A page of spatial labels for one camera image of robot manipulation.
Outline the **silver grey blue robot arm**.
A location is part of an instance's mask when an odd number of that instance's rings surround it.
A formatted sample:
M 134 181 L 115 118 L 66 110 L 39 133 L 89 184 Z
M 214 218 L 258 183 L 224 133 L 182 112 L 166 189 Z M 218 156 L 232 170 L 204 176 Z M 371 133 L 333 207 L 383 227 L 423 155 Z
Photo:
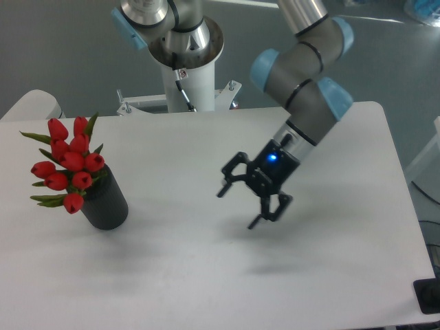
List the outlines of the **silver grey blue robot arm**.
M 323 70 L 353 44 L 351 26 L 330 17 L 321 1 L 279 1 L 296 37 L 286 52 L 262 52 L 253 62 L 254 85 L 289 117 L 255 159 L 237 153 L 223 168 L 223 191 L 242 181 L 258 196 L 258 220 L 277 221 L 292 202 L 281 188 L 309 152 L 351 107 L 350 94 Z M 113 23 L 132 46 L 147 48 L 159 64 L 169 112 L 228 109 L 231 99 L 214 88 L 223 33 L 200 1 L 121 1 Z

